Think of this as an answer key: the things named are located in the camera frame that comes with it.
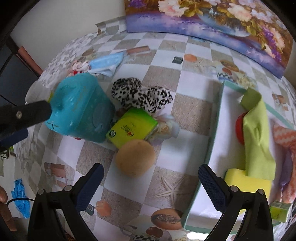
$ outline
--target blue gripper pad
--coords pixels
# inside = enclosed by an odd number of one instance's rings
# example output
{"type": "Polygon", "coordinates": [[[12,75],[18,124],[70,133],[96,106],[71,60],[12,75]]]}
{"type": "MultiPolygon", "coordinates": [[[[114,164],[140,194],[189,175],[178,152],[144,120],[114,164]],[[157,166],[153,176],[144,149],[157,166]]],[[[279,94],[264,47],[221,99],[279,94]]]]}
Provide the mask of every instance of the blue gripper pad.
{"type": "Polygon", "coordinates": [[[203,164],[199,167],[198,178],[215,209],[222,213],[225,212],[230,200],[229,186],[226,182],[222,178],[217,177],[207,164],[203,164]]]}
{"type": "Polygon", "coordinates": [[[73,186],[71,199],[78,212],[84,211],[104,177],[104,167],[96,163],[90,171],[73,186]]]}

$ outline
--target open box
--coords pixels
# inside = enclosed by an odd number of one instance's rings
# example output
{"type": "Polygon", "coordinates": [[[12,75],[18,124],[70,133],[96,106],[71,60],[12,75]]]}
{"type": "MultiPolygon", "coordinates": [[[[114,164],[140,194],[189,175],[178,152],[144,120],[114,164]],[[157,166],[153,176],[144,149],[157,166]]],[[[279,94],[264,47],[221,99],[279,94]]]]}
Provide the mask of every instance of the open box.
{"type": "MultiPolygon", "coordinates": [[[[219,93],[218,112],[213,129],[209,147],[204,163],[219,177],[224,177],[230,168],[245,169],[244,146],[241,145],[236,137],[235,122],[237,118],[246,112],[239,104],[238,99],[246,92],[245,89],[236,84],[225,81],[219,93]]],[[[279,190],[279,179],[281,175],[282,163],[285,159],[284,149],[277,145],[273,138],[272,127],[275,123],[293,129],[293,127],[271,106],[266,105],[267,116],[269,119],[269,150],[276,161],[276,175],[272,183],[271,193],[268,202],[275,199],[279,190]]],[[[199,182],[194,197],[187,211],[182,216],[182,226],[186,230],[199,233],[210,233],[218,222],[222,213],[214,208],[205,189],[199,182]]],[[[240,227],[244,213],[238,219],[232,229],[232,234],[236,234],[240,227]]]]}

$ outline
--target blue plastic bag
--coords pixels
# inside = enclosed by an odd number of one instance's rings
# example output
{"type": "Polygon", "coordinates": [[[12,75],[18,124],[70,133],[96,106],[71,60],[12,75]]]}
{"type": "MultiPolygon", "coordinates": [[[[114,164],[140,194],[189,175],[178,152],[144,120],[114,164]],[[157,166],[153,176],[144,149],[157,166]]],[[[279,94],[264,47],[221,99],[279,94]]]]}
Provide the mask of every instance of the blue plastic bag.
{"type": "MultiPolygon", "coordinates": [[[[12,198],[26,198],[25,187],[22,184],[22,179],[15,180],[15,188],[11,191],[12,198]]],[[[30,217],[30,202],[29,200],[17,200],[14,201],[17,210],[19,210],[24,218],[30,217]]]]}

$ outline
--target yellow sponge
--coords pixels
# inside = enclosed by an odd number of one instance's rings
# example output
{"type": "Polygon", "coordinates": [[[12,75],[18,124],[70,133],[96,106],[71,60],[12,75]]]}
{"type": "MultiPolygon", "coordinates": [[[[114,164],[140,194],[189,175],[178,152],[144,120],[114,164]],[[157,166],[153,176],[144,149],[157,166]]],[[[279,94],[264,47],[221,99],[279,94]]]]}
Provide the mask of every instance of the yellow sponge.
{"type": "Polygon", "coordinates": [[[237,186],[242,192],[255,193],[263,189],[267,200],[269,199],[272,181],[247,177],[246,171],[240,169],[228,169],[224,178],[228,186],[237,186]]]}

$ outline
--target black cable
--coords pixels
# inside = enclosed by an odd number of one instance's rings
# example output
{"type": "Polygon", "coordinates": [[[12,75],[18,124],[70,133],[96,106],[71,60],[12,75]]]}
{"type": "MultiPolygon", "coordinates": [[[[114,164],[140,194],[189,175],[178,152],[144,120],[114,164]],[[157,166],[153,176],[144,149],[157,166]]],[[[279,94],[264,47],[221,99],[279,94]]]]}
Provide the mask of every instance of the black cable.
{"type": "Polygon", "coordinates": [[[26,197],[19,197],[19,198],[14,198],[14,199],[11,199],[7,202],[7,206],[11,203],[11,202],[14,202],[14,201],[17,201],[17,200],[29,200],[29,201],[35,201],[34,199],[31,199],[31,198],[26,198],[26,197]]]}

